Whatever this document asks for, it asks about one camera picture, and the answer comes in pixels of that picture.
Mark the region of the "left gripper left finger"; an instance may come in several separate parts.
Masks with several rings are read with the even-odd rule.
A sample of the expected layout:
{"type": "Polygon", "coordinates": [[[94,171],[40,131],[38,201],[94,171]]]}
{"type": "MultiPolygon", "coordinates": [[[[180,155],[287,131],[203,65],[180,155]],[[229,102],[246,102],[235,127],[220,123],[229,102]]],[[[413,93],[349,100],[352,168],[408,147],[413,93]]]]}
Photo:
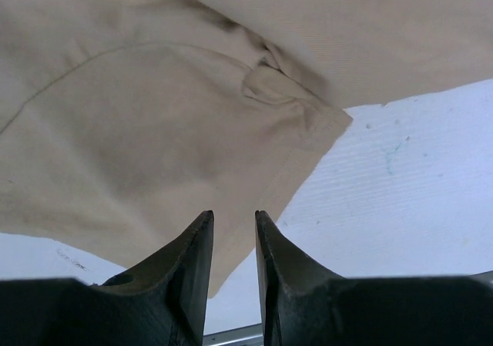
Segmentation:
{"type": "Polygon", "coordinates": [[[101,285],[111,309],[108,345],[201,345],[214,215],[202,212],[176,239],[101,285]]]}

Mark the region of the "beige t shirt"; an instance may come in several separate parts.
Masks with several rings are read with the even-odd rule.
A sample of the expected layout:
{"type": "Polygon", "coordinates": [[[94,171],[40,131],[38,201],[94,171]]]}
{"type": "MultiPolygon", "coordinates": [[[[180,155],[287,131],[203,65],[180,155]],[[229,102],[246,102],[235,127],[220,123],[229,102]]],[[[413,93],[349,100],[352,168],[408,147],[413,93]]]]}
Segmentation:
{"type": "Polygon", "coordinates": [[[204,210],[209,293],[350,125],[492,76],[492,0],[1,0],[1,230],[131,267],[204,210]]]}

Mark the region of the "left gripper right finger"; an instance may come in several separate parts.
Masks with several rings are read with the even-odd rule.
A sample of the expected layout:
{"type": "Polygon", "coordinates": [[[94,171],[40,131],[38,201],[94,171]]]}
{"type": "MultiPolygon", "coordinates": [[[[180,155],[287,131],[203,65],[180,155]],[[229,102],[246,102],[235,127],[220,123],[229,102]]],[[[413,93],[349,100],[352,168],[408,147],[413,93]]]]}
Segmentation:
{"type": "Polygon", "coordinates": [[[335,345],[341,320],[331,284],[343,277],[288,240],[265,211],[255,213],[265,345],[335,345]]]}

